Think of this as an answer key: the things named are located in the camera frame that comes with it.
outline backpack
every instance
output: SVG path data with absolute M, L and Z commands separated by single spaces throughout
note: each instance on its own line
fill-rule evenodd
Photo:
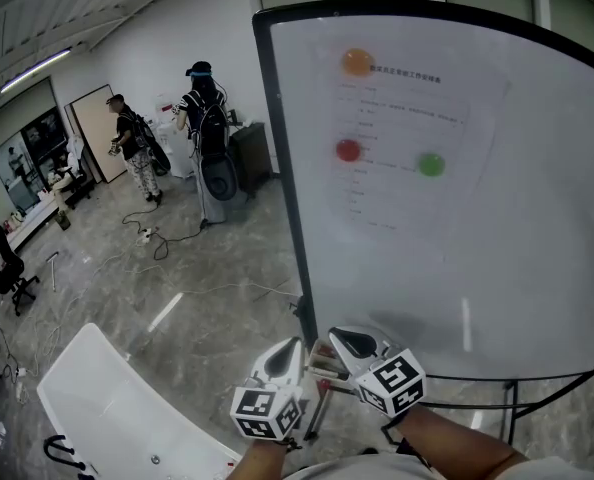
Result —
M 139 147 L 139 149 L 147 147 L 150 156 L 162 169 L 164 169 L 164 171 L 169 172 L 170 160 L 168 160 L 168 157 L 161 149 L 161 146 L 155 139 L 155 135 L 150 129 L 150 126 L 148 126 L 148 123 L 146 123 L 146 120 L 132 109 L 130 112 L 122 112 L 119 115 L 125 117 L 132 123 L 132 131 L 135 136 L 135 141 L 137 142 L 137 147 Z
M 188 93 L 199 112 L 190 123 L 190 136 L 199 154 L 206 189 L 218 201 L 228 201 L 237 193 L 235 164 L 228 153 L 228 119 L 218 103 L 207 104 L 197 91 Z

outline floor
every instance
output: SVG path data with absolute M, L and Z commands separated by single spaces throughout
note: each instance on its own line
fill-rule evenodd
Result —
M 140 216 L 144 227 L 168 238 L 193 233 L 199 206 L 190 182 L 160 180 L 162 206 Z M 0 478 L 66 480 L 70 468 L 47 460 L 43 440 L 54 431 L 37 398 L 42 375 L 77 331 L 94 322 L 142 377 L 200 427 L 238 451 L 245 450 L 228 412 L 233 386 L 243 381 L 253 359 L 273 343 L 300 334 L 291 303 L 300 293 L 294 251 L 281 185 L 266 183 L 255 199 L 236 204 L 227 223 L 198 237 L 171 243 L 169 255 L 154 261 L 159 240 L 137 244 L 137 225 L 122 217 L 151 208 L 123 175 L 98 185 L 92 199 L 71 213 L 63 232 L 46 225 L 22 251 L 28 276 L 37 275 L 37 300 L 15 317 L 9 297 L 0 299 L 0 326 L 19 363 L 29 370 L 21 379 L 20 404 L 8 381 L 0 387 Z M 55 260 L 56 291 L 50 265 Z M 240 286 L 222 287 L 234 284 Z M 179 303 L 148 333 L 155 316 L 180 291 Z M 0 336 L 0 363 L 6 353 Z M 540 399 L 563 381 L 524 385 L 520 401 Z M 431 381 L 433 400 L 452 403 L 501 403 L 499 383 Z M 308 411 L 314 410 L 315 401 Z M 470 425 L 473 411 L 441 411 Z M 482 430 L 500 431 L 500 412 L 484 414 Z M 304 465 L 356 454 L 367 446 L 393 451 L 379 431 L 380 417 L 349 395 L 335 393 L 327 403 L 319 439 L 289 455 L 285 472 Z M 559 455 L 594 470 L 594 378 L 547 408 L 518 420 L 515 446 L 532 458 Z

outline orange magnet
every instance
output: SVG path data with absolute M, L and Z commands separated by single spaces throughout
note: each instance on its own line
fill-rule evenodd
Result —
M 356 162 L 361 156 L 361 146 L 356 140 L 340 140 L 335 149 L 337 150 L 339 159 L 344 162 Z
M 344 71 L 353 76 L 370 75 L 370 66 L 375 64 L 375 59 L 367 51 L 361 48 L 351 48 L 341 60 Z

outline office chair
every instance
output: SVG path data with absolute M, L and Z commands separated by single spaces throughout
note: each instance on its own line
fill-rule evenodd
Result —
M 66 199 L 66 204 L 71 210 L 74 210 L 75 204 L 81 201 L 84 196 L 90 199 L 90 193 L 95 188 L 95 182 L 94 180 L 88 180 L 88 175 L 81 165 L 81 158 L 79 159 L 79 174 L 77 177 L 73 176 L 72 169 L 67 169 L 65 172 L 70 174 L 73 181 L 63 188 L 62 192 L 71 192 L 71 195 Z
M 28 292 L 28 287 L 32 283 L 39 283 L 39 278 L 37 276 L 33 276 L 30 279 L 21 277 L 21 273 L 24 271 L 24 262 L 21 259 L 19 261 L 20 265 L 15 270 L 9 269 L 8 265 L 6 265 L 3 271 L 0 270 L 0 293 L 5 295 L 9 291 L 13 291 L 12 300 L 15 304 L 15 314 L 17 316 L 21 316 L 21 313 L 19 312 L 19 303 L 21 302 L 22 296 L 26 295 L 30 299 L 35 300 L 37 297 Z

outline cap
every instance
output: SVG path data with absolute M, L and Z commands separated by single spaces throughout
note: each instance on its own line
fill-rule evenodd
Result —
M 186 76 L 210 76 L 212 74 L 212 66 L 205 60 L 195 62 L 192 68 L 186 70 Z
M 120 103 L 124 102 L 124 97 L 121 94 L 115 94 L 106 100 L 106 105 L 110 105 L 114 101 L 119 101 Z

